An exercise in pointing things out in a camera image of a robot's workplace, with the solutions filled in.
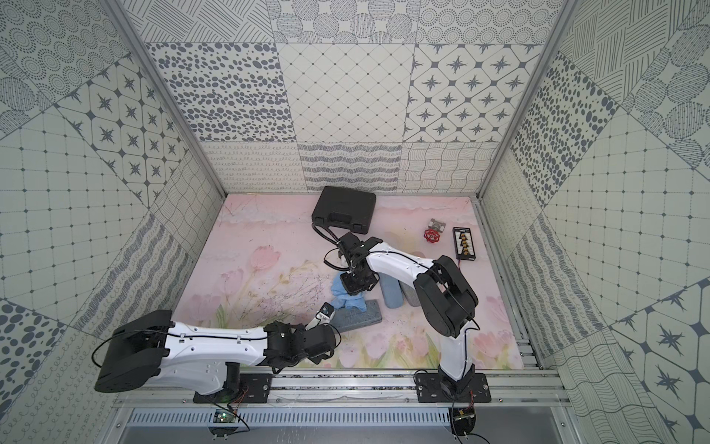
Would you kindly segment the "blue microfiber cloth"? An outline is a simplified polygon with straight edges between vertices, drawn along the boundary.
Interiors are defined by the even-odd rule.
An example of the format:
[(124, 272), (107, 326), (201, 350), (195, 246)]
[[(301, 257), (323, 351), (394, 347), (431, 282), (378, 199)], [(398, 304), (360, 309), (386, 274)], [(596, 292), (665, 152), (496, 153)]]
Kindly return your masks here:
[(333, 296), (333, 301), (331, 302), (331, 305), (333, 305), (336, 310), (343, 308), (352, 308), (359, 310), (361, 313), (365, 313), (367, 311), (367, 306), (364, 293), (348, 293), (348, 291), (345, 289), (341, 277), (342, 273), (339, 273), (334, 278), (333, 283), (331, 285), (331, 292)]

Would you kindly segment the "blue eyeglass case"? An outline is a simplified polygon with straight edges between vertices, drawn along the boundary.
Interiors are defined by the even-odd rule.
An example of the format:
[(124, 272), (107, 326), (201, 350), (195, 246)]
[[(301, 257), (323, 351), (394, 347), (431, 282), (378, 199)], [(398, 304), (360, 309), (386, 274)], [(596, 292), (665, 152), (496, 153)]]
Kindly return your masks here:
[(379, 274), (379, 284), (385, 305), (389, 309), (397, 309), (403, 306), (404, 294), (399, 285), (399, 281), (386, 275)]

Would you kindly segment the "dark grey eyeglass case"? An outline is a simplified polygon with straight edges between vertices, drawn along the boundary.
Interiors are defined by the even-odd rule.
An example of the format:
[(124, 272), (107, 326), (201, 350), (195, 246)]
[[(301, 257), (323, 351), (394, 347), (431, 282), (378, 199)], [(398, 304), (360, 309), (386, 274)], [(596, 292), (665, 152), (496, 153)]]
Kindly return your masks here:
[(337, 309), (330, 324), (340, 333), (380, 324), (383, 320), (383, 316), (378, 301), (366, 301), (365, 307), (366, 310), (364, 312), (358, 308)]

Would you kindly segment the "grey felt eyeglass case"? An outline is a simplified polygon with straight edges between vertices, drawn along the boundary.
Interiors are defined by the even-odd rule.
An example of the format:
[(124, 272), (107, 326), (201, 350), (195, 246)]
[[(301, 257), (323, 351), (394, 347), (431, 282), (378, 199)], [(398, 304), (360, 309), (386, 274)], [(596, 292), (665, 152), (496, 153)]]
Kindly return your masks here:
[(420, 307), (421, 306), (418, 294), (417, 294), (416, 290), (414, 290), (414, 288), (412, 288), (411, 286), (406, 285), (402, 282), (399, 283), (399, 286), (401, 288), (401, 291), (404, 295), (406, 302), (409, 305), (411, 305), (413, 307)]

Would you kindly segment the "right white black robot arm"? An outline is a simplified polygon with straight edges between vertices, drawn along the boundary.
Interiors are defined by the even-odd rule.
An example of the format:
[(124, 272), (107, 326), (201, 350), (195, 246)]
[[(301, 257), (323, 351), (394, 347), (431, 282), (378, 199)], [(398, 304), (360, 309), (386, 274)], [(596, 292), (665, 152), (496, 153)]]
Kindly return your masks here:
[(349, 295), (373, 290), (381, 277), (413, 288), (429, 325), (442, 336), (439, 371), (450, 383), (473, 377), (466, 331), (475, 326), (478, 297), (457, 264), (446, 255), (428, 259), (409, 255), (379, 238), (360, 240), (348, 232), (335, 241), (345, 261), (341, 282)]

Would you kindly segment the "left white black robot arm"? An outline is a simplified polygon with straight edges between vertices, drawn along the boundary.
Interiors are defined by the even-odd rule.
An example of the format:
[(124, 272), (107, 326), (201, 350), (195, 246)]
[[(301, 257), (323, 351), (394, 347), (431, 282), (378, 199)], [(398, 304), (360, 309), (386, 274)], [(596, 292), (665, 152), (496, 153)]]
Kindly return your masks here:
[(242, 366), (265, 366), (274, 374), (335, 354), (339, 331), (325, 321), (313, 327), (275, 321), (252, 329), (196, 327), (156, 310), (114, 331), (94, 390), (120, 393), (142, 387), (192, 390), (210, 396), (236, 392)]

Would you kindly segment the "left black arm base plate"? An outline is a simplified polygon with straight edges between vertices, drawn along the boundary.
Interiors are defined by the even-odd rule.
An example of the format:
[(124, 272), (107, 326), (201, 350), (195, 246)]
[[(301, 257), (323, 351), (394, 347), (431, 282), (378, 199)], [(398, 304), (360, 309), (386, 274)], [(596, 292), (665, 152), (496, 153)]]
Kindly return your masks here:
[(271, 374), (240, 374), (229, 377), (222, 390), (211, 394), (195, 393), (192, 402), (196, 404), (267, 403), (273, 376)]

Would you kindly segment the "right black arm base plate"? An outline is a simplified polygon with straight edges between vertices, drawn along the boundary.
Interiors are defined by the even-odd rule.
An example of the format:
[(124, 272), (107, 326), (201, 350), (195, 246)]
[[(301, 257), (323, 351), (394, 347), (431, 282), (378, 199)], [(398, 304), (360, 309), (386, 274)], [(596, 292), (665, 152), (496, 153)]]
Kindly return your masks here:
[(454, 381), (443, 372), (417, 371), (413, 382), (419, 403), (491, 403), (492, 395), (486, 375), (469, 371)]

